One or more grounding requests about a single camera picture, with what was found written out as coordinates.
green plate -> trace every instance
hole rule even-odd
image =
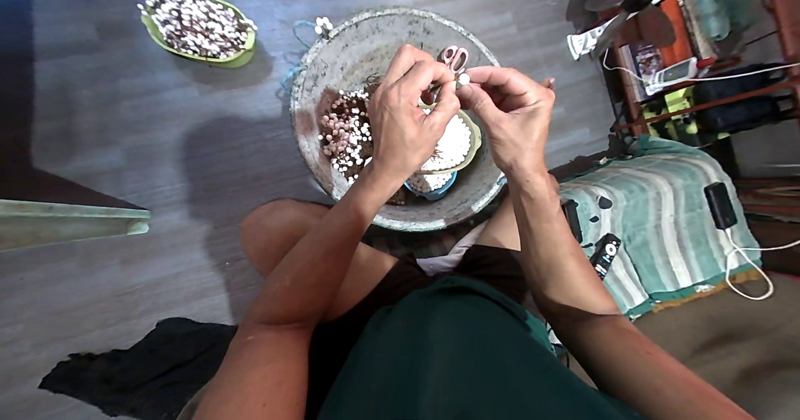
[[[239,18],[245,18],[242,11],[240,11],[236,6],[233,6],[231,3],[223,0],[211,0],[219,3],[220,5],[225,6],[226,8],[231,8],[234,10],[234,14]],[[147,27],[147,32],[150,33],[150,37],[153,38],[153,41],[159,44],[162,48],[166,51],[177,54],[180,57],[185,57],[189,60],[195,60],[196,62],[202,62],[207,65],[213,65],[214,67],[225,67],[225,68],[236,68],[241,67],[248,62],[250,59],[253,58],[253,53],[255,53],[255,31],[248,31],[247,32],[247,40],[245,41],[245,49],[242,51],[234,54],[231,57],[225,57],[225,59],[216,59],[214,57],[199,57],[193,56],[185,52],[179,52],[175,48],[169,46],[164,40],[161,32],[158,31],[158,26],[155,25],[153,19],[150,16],[142,16],[142,23],[145,24]]]
[[[420,104],[419,107],[420,108],[434,108],[433,106],[422,105],[422,104]],[[482,141],[481,141],[481,128],[478,128],[478,126],[475,125],[475,122],[472,121],[470,116],[466,115],[466,112],[464,112],[463,110],[459,109],[458,112],[456,112],[456,115],[458,115],[462,120],[464,120],[464,123],[470,128],[470,131],[471,131],[471,134],[470,134],[470,150],[468,151],[468,153],[466,153],[466,157],[464,158],[464,162],[462,162],[461,164],[456,165],[452,169],[445,169],[445,170],[417,170],[415,172],[417,175],[438,175],[438,174],[441,174],[441,173],[457,172],[458,170],[461,170],[464,167],[466,167],[467,165],[469,165],[470,162],[472,162],[472,160],[475,158],[475,153],[477,153],[478,149],[481,148],[481,143],[482,143]]]

white cable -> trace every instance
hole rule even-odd
[[[614,68],[609,68],[609,67],[608,67],[608,65],[605,63],[605,58],[606,58],[606,57],[608,57],[608,49],[606,49],[606,50],[605,50],[605,55],[603,55],[603,58],[602,58],[602,62],[603,62],[603,63],[602,63],[602,66],[603,66],[603,68],[605,68],[606,70],[623,70],[624,72],[628,72],[628,73],[631,75],[631,77],[633,77],[633,78],[636,78],[636,79],[640,80],[641,82],[643,82],[643,83],[645,83],[645,84],[648,84],[648,83],[650,83],[650,81],[648,81],[648,80],[646,80],[646,79],[644,79],[644,78],[642,78],[642,77],[638,76],[638,75],[637,75],[635,72],[632,72],[631,70],[629,70],[629,69],[627,69],[627,68],[625,68],[625,67],[614,67]],[[772,68],[762,68],[761,70],[756,70],[756,71],[754,71],[754,72],[748,72],[748,73],[742,73],[742,74],[739,74],[739,75],[728,75],[728,76],[726,76],[726,77],[687,78],[687,79],[685,79],[685,81],[713,81],[713,80],[730,80],[730,79],[733,79],[733,78],[749,77],[750,75],[755,75],[755,74],[757,74],[757,73],[772,72],[772,71],[774,71],[774,70],[780,70],[780,69],[782,69],[782,68],[796,67],[796,66],[798,66],[798,65],[800,65],[800,62],[795,62],[794,64],[786,64],[786,65],[781,65],[781,66],[779,66],[779,67],[772,67]]]
[[[764,272],[764,270],[761,270],[761,267],[759,267],[758,265],[756,265],[755,262],[750,260],[750,258],[747,256],[747,253],[745,251],[785,250],[787,248],[791,248],[793,246],[800,245],[800,241],[794,241],[794,242],[792,242],[792,243],[790,243],[788,245],[776,246],[776,247],[773,247],[773,248],[742,248],[739,245],[736,245],[736,242],[734,242],[734,237],[730,233],[730,228],[725,230],[725,235],[728,236],[728,240],[730,241],[730,244],[734,246],[734,249],[732,251],[728,252],[728,255],[725,257],[725,282],[728,283],[728,286],[731,288],[731,290],[733,290],[734,292],[738,293],[739,295],[742,295],[743,297],[745,297],[745,298],[747,298],[749,300],[755,300],[757,302],[769,297],[769,295],[772,295],[772,293],[775,292],[775,286],[772,284],[772,280],[770,280],[770,277],[766,276],[766,273]],[[753,265],[753,267],[755,267],[755,270],[758,270],[758,272],[761,273],[761,276],[763,276],[764,279],[766,280],[766,284],[769,286],[769,289],[767,289],[766,293],[764,293],[761,297],[751,297],[750,295],[748,295],[748,294],[746,294],[744,292],[741,292],[739,289],[737,289],[733,285],[733,283],[730,282],[730,271],[733,270],[733,268],[731,268],[730,258],[732,256],[734,256],[734,254],[737,253],[737,252],[739,254],[741,254],[745,258],[745,260],[747,262],[750,262],[750,265]]]

hand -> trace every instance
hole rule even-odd
[[[419,98],[432,82],[444,86],[425,115]],[[400,47],[367,108],[375,147],[370,167],[399,187],[434,153],[459,108],[453,72],[422,50]]]
[[[543,85],[514,68],[473,67],[458,98],[486,127],[495,164],[509,178],[547,172],[545,142],[555,79]]]

shorts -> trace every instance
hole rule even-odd
[[[308,395],[305,418],[315,419],[361,336],[366,323],[384,306],[393,305],[416,289],[431,285],[437,278],[459,275],[485,282],[522,304],[528,292],[519,252],[487,245],[472,245],[452,272],[428,276],[410,257],[397,261],[381,282],[356,304],[332,322],[321,323],[311,336],[308,358]]]

striped towel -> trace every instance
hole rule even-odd
[[[562,183],[560,191],[562,199],[577,202],[587,255],[607,233],[622,239],[605,287],[631,318],[654,303],[708,290],[724,278],[725,257],[733,245],[714,226],[703,192],[707,185],[721,181],[727,186],[739,220],[731,231],[734,240],[741,247],[758,247],[733,183],[713,158],[652,137],[640,137],[636,149],[634,159],[614,160]],[[613,205],[601,209],[599,197]],[[747,253],[759,262],[760,252]],[[750,268],[742,257],[737,259],[731,274]]]

